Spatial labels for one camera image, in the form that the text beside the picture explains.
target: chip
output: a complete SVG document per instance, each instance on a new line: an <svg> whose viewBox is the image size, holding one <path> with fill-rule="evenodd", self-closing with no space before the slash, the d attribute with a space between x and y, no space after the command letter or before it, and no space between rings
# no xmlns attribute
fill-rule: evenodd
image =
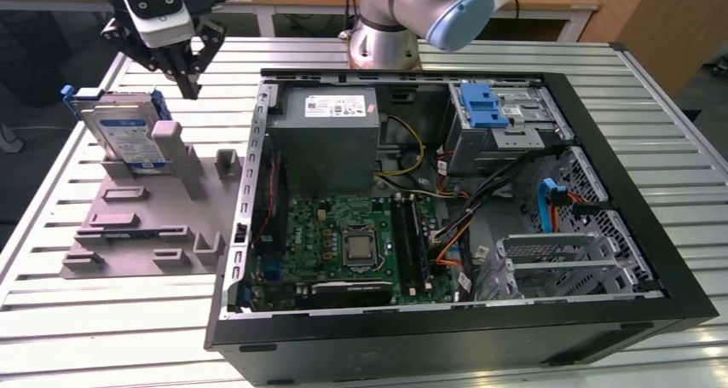
<svg viewBox="0 0 728 388"><path fill-rule="evenodd" d="M361 272L376 265L376 230L373 225L349 225L342 232L344 266Z"/></svg>
<svg viewBox="0 0 728 388"><path fill-rule="evenodd" d="M370 259L373 256L372 246L369 245L372 238L369 236L349 236L346 240L346 257L350 260L362 258Z"/></svg>

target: white label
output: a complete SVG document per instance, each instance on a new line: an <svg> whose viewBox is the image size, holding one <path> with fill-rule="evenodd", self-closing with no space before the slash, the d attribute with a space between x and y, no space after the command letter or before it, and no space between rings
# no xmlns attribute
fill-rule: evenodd
<svg viewBox="0 0 728 388"><path fill-rule="evenodd" d="M444 177L446 176L446 162L442 160L437 161L437 173Z"/></svg>
<svg viewBox="0 0 728 388"><path fill-rule="evenodd" d="M517 105L514 107L500 107L500 112L504 115L522 115L521 108Z"/></svg>
<svg viewBox="0 0 728 388"><path fill-rule="evenodd" d="M490 249L488 247L478 246L476 252L473 253L473 258L480 259L480 260L485 260L485 258L488 257L488 252L489 251L490 251Z"/></svg>
<svg viewBox="0 0 728 388"><path fill-rule="evenodd" d="M365 117L364 96L308 96L305 116L308 118Z"/></svg>
<svg viewBox="0 0 728 388"><path fill-rule="evenodd" d="M469 278L465 276L465 273L460 272L460 275L457 276L457 282L462 286L465 290L469 292L469 288L473 285L473 282L469 280Z"/></svg>
<svg viewBox="0 0 728 388"><path fill-rule="evenodd" d="M156 173L165 159L157 143L149 137L142 119L101 119L98 128L128 166L138 173Z"/></svg>

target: yellow wire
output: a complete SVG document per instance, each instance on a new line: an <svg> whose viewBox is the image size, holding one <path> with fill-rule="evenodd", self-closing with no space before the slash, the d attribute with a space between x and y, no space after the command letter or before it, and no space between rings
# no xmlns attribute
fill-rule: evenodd
<svg viewBox="0 0 728 388"><path fill-rule="evenodd" d="M412 136L414 137L414 139L417 140L417 145L420 145L420 158L417 159L417 162L409 166L406 169L401 170L401 171L392 171L392 172L377 172L374 173L374 175L377 175L378 177L381 176L385 176L385 177L397 177L400 175L405 175L406 173L409 173L410 171L416 170L420 165L422 164L422 161L424 161L424 144L422 144L422 139L420 139L420 136L417 135L417 133L414 132L414 129L409 126L409 124L398 117L394 117L393 115L389 115L389 118L392 119L396 119L400 123L401 123L401 126L405 127L405 129L409 131L409 133L412 134Z"/></svg>

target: gray 3d printed holder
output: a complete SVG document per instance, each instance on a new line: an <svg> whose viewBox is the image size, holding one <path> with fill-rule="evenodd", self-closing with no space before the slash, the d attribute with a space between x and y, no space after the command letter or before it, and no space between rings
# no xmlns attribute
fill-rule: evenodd
<svg viewBox="0 0 728 388"><path fill-rule="evenodd" d="M174 121L150 133L172 175L134 175L104 161L89 214L65 255L65 278L213 273L229 243L242 166L234 150L200 159Z"/></svg>

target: green motherboard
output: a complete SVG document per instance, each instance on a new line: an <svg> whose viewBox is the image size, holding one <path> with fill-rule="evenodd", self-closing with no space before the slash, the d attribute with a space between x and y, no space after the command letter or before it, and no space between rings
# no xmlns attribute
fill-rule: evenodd
<svg viewBox="0 0 728 388"><path fill-rule="evenodd" d="M444 270L432 276L426 292L413 295L401 290L392 201L386 197L292 198L280 282L386 281L393 285L390 304L452 301ZM426 234L437 229L434 204L428 197L414 202ZM266 301L270 310L293 308L288 298L266 298Z"/></svg>

